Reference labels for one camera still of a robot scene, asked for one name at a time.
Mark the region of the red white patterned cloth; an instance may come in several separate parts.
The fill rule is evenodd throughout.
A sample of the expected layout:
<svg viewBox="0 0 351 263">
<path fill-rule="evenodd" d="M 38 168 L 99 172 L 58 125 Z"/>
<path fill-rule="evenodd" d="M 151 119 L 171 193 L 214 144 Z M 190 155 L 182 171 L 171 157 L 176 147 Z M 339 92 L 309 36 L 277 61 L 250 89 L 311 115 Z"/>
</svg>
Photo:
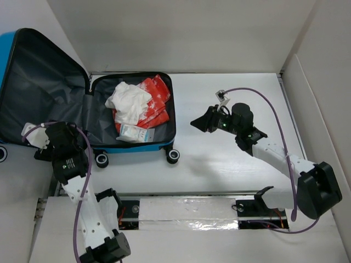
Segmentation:
<svg viewBox="0 0 351 263">
<path fill-rule="evenodd" d="M 151 94 L 152 99 L 148 102 L 148 109 L 140 116 L 139 122 L 135 126 L 149 129 L 169 121 L 166 102 L 171 98 L 171 93 L 160 75 L 147 78 L 136 86 Z M 112 113 L 114 118 L 116 110 L 112 110 Z M 120 130 L 121 125 L 116 123 L 116 129 Z"/>
</svg>

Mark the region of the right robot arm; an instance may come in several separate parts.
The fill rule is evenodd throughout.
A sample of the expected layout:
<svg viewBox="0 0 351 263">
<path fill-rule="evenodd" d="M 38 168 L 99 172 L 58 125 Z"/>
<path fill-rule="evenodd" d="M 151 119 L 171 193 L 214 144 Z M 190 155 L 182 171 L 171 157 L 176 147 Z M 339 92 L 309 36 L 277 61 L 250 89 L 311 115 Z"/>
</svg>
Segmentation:
<svg viewBox="0 0 351 263">
<path fill-rule="evenodd" d="M 292 208 L 310 219 L 318 219 L 343 199 L 330 164 L 291 155 L 269 140 L 267 134 L 254 126 L 253 113 L 244 103 L 234 104 L 230 113 L 224 106 L 210 106 L 190 124 L 204 133 L 219 129 L 235 135 L 239 149 L 287 176 L 292 184 Z"/>
</svg>

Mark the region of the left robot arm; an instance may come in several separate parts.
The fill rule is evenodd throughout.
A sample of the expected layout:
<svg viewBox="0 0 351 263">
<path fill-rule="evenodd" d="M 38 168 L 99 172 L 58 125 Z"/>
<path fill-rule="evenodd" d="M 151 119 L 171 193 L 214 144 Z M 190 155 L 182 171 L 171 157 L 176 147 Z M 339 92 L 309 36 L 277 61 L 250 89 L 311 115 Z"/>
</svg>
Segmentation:
<svg viewBox="0 0 351 263">
<path fill-rule="evenodd" d="M 122 203 L 113 189 L 95 193 L 90 183 L 93 151 L 85 132 L 65 122 L 41 123 L 32 129 L 39 133 L 33 143 L 52 145 L 54 176 L 75 205 L 72 249 L 76 262 L 122 262 L 131 249 L 117 224 L 110 224 L 101 211 L 110 217 L 122 212 Z"/>
</svg>

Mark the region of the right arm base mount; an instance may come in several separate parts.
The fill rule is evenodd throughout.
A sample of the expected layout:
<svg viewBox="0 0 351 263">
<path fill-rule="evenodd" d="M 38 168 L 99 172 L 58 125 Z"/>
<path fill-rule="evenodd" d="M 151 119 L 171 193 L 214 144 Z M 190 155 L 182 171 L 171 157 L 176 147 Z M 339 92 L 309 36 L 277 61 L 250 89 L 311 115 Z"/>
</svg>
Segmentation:
<svg viewBox="0 0 351 263">
<path fill-rule="evenodd" d="M 239 230 L 289 229 L 284 210 L 267 208 L 255 199 L 237 199 L 231 208 L 237 213 Z"/>
</svg>

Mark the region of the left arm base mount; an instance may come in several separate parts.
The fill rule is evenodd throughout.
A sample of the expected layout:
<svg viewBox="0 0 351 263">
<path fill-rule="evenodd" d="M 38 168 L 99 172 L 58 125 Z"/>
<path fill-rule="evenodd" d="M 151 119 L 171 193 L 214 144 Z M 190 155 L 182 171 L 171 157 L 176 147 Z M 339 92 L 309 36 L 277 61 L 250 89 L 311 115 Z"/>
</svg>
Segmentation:
<svg viewBox="0 0 351 263">
<path fill-rule="evenodd" d="M 122 205 L 117 209 L 118 228 L 120 230 L 139 229 L 140 200 L 122 200 Z"/>
</svg>

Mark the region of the white tissue pack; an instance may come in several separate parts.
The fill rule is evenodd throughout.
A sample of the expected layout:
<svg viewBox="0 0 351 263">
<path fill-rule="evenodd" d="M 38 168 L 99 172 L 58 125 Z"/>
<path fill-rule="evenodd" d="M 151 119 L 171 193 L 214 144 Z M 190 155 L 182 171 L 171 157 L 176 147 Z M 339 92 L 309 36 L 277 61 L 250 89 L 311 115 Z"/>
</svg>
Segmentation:
<svg viewBox="0 0 351 263">
<path fill-rule="evenodd" d="M 147 143 L 153 142 L 154 133 L 155 130 L 153 128 L 144 129 L 133 125 L 122 124 L 119 136 L 116 139 L 130 143 Z"/>
</svg>

